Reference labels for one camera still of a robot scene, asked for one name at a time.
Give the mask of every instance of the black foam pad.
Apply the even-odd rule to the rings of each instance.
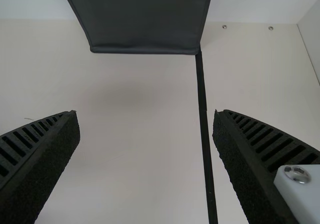
[[[282,165],[320,164],[320,152],[234,111],[216,111],[213,124],[214,144],[249,223],[298,224],[274,178]]]
[[[75,111],[0,136],[0,223],[34,223],[80,141]]]

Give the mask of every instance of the white panel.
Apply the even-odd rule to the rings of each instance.
[[[296,24],[316,0],[212,0],[209,21]],[[75,19],[67,0],[0,0],[0,18]]]
[[[230,109],[320,149],[320,86],[297,25],[222,25],[207,23],[202,40],[210,135],[215,109]],[[247,223],[211,144],[219,223]]]
[[[294,165],[281,166],[274,179],[275,186],[299,224],[320,224],[320,165],[299,165],[298,167],[303,169],[304,174],[301,175],[299,172],[296,174],[292,171],[289,172],[291,178],[284,171],[288,166],[297,167]],[[298,177],[300,181],[310,178],[309,183],[299,183],[292,180],[292,177]]]
[[[296,24],[316,0],[211,0],[208,21]]]
[[[0,19],[75,19],[67,0],[0,0]]]
[[[320,81],[320,0],[299,21],[298,27]]]
[[[36,223],[208,223],[194,56],[93,54],[77,21],[0,25],[0,133],[80,124]]]

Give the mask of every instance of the black fabric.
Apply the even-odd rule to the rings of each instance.
[[[189,54],[210,0],[68,0],[94,53]]]
[[[320,152],[230,110],[214,115],[213,140],[250,224],[298,224],[273,184],[282,165],[320,164]]]
[[[35,222],[79,144],[77,120],[75,111],[63,112],[0,136],[0,166],[7,170],[0,173],[1,224]],[[24,154],[13,155],[18,149]]]

